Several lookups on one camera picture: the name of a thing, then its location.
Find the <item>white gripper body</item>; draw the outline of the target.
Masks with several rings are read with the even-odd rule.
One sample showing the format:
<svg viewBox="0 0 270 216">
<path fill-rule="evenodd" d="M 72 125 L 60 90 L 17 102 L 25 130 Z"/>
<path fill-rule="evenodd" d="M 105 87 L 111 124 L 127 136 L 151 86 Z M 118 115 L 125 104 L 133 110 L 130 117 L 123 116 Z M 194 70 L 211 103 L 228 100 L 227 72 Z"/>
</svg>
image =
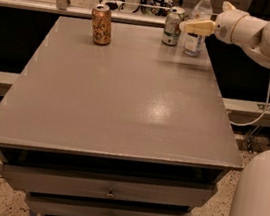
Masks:
<svg viewBox="0 0 270 216">
<path fill-rule="evenodd" d="M 247 16 L 249 16 L 247 12 L 239 9 L 224 10 L 219 14 L 216 17 L 216 29 L 214 30 L 218 40 L 227 44 L 242 45 Z"/>
</svg>

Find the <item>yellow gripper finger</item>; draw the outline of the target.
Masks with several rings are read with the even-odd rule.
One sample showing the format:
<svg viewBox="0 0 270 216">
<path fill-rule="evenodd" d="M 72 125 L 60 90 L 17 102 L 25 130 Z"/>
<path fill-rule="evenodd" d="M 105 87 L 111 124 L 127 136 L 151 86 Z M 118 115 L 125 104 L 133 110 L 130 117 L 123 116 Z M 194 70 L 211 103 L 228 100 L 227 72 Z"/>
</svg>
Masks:
<svg viewBox="0 0 270 216">
<path fill-rule="evenodd" d="M 215 22 L 212 20 L 187 20 L 180 23 L 179 29 L 184 33 L 210 36 L 214 34 Z"/>
<path fill-rule="evenodd" d="M 222 3 L 222 9 L 223 9 L 223 11 L 226 11 L 226 10 L 229 11 L 229 10 L 234 10 L 235 7 L 230 2 L 225 1 L 224 3 Z"/>
</svg>

